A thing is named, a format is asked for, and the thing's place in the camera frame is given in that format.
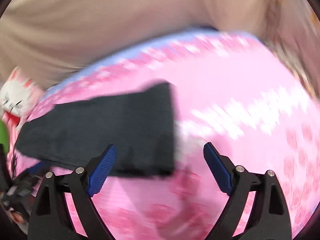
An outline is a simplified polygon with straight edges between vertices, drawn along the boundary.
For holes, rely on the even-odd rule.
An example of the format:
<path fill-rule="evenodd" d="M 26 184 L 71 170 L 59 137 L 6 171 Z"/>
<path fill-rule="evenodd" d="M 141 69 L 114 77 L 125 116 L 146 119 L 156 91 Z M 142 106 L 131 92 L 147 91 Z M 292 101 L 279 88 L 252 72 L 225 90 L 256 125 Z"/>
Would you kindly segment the floral curtain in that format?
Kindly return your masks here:
<path fill-rule="evenodd" d="M 319 98 L 319 0 L 267 0 L 263 42 Z"/>

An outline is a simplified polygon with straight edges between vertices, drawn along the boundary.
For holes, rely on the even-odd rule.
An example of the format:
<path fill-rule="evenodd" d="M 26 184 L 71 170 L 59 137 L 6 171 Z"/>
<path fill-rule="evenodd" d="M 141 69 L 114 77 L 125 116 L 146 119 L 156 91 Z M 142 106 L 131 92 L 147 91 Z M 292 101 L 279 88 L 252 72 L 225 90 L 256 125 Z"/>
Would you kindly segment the pink floral bed cover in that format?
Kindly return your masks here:
<path fill-rule="evenodd" d="M 93 203 L 116 239 L 204 239 L 227 202 L 206 142 L 251 172 L 276 173 L 298 235 L 319 204 L 319 104 L 252 35 L 197 30 L 117 52 L 48 89 L 25 123 L 59 104 L 160 83 L 171 87 L 175 169 L 111 175 Z"/>

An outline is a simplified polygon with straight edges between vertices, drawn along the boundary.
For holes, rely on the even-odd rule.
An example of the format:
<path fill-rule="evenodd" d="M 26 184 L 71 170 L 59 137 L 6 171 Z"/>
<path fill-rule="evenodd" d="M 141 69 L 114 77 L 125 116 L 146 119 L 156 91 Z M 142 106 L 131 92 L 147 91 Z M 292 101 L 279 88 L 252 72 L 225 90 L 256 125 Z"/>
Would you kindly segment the beige fabric sheet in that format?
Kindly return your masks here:
<path fill-rule="evenodd" d="M 1 80 L 43 88 L 121 48 L 195 25 L 261 35 L 268 0 L 12 0 L 1 17 Z"/>

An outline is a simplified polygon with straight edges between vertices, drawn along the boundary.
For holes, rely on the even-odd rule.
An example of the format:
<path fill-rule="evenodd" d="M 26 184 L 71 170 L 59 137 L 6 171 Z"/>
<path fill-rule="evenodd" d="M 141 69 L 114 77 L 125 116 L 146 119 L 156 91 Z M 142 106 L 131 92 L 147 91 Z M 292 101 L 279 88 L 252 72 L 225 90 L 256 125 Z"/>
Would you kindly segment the green plush toy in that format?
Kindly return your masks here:
<path fill-rule="evenodd" d="M 9 152 L 10 141 L 9 141 L 9 133 L 5 123 L 0 121 L 0 143 L 3 146 L 3 151 L 5 154 Z"/>

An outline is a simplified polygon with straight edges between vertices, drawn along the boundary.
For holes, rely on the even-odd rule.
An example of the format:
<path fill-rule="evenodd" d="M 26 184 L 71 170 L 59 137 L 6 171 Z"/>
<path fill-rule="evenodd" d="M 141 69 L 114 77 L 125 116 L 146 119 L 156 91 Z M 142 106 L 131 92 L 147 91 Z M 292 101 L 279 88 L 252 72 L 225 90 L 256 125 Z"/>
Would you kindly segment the dark grey pants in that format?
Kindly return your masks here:
<path fill-rule="evenodd" d="M 15 147 L 23 155 L 72 170 L 114 145 L 117 177 L 170 176 L 174 164 L 171 87 L 63 103 L 25 123 Z"/>

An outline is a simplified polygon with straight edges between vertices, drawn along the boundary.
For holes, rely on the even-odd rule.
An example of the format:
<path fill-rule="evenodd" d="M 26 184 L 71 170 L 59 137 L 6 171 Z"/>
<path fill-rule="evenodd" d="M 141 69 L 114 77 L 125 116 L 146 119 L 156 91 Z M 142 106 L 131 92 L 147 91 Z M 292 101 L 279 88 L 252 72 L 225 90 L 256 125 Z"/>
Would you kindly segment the white bunny face pillow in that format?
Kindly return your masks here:
<path fill-rule="evenodd" d="M 19 130 L 43 94 L 44 91 L 16 67 L 1 87 L 1 110 Z"/>

